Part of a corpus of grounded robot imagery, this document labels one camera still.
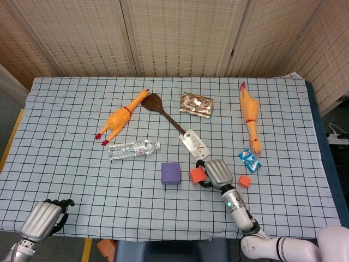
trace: spatula handle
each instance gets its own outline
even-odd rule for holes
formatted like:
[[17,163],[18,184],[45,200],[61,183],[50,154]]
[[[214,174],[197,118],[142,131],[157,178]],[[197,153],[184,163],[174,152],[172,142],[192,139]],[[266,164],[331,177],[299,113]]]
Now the spatula handle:
[[175,120],[173,120],[171,118],[171,116],[169,116],[165,111],[162,112],[162,114],[167,118],[167,120],[169,120],[169,122],[182,134],[184,135],[185,134],[185,130],[180,127],[179,124],[177,124],[177,122]]

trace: rubber chicken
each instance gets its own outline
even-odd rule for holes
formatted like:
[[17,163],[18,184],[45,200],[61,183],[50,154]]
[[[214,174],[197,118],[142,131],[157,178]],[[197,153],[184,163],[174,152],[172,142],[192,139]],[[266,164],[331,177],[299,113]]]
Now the rubber chicken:
[[244,121],[250,134],[250,149],[259,156],[262,153],[262,147],[257,133],[257,116],[259,103],[256,99],[250,98],[246,89],[245,82],[242,82],[239,88],[240,107]]
[[135,100],[132,101],[132,103],[130,103],[129,105],[125,106],[124,108],[121,108],[121,109],[115,111],[108,118],[107,123],[105,124],[104,128],[102,128],[102,130],[95,137],[96,139],[100,139],[102,134],[104,132],[106,132],[107,129],[109,129],[109,128],[113,129],[113,132],[108,137],[108,139],[106,139],[106,140],[104,140],[102,142],[103,146],[108,144],[108,142],[110,140],[112,140],[114,138],[114,136],[116,136],[118,133],[120,133],[120,131],[122,130],[124,125],[130,120],[132,111],[136,108],[136,106],[140,102],[142,102],[143,99],[146,98],[146,96],[148,95],[148,91],[149,91],[149,89],[143,90],[139,94],[139,96]]

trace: foil packet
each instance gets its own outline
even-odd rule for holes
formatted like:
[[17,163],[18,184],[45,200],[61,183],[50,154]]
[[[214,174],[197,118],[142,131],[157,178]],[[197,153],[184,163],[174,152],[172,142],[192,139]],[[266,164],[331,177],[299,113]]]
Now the foil packet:
[[212,110],[213,99],[190,93],[184,93],[180,99],[179,112],[209,118]]
[[242,162],[244,162],[245,166],[250,170],[251,173],[262,166],[250,149],[245,149],[242,151],[239,154],[239,158],[242,160]]

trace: grid tablecloth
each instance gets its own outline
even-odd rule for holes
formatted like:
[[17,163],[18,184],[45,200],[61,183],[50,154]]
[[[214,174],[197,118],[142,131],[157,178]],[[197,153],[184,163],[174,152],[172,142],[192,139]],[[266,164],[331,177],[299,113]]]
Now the grid tablecloth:
[[[249,146],[239,105],[242,81],[260,101],[262,168],[254,174],[237,157]],[[236,180],[251,177],[250,187],[240,191],[268,235],[315,237],[320,228],[340,224],[303,79],[37,78],[0,176],[0,228],[19,231],[36,201],[72,198],[64,236],[240,237],[220,192],[191,184],[195,160],[160,114],[139,105],[110,142],[158,140],[157,153],[110,161],[107,147],[94,140],[109,115],[145,88],[162,97],[165,111],[185,130],[199,135],[211,151],[205,160],[223,158]],[[211,118],[179,113],[184,92],[213,98]],[[180,163],[179,185],[161,184],[166,162]]]

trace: red foam cube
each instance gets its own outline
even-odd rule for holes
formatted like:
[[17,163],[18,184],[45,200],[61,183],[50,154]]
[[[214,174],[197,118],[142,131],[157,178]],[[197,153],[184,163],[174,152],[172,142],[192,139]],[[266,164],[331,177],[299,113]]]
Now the red foam cube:
[[197,184],[200,181],[203,181],[207,178],[205,171],[199,166],[196,169],[190,170],[189,171],[189,177],[191,180],[191,183]]
[[247,188],[247,187],[249,187],[250,183],[251,183],[251,178],[249,178],[248,176],[241,175],[239,177],[238,185]]

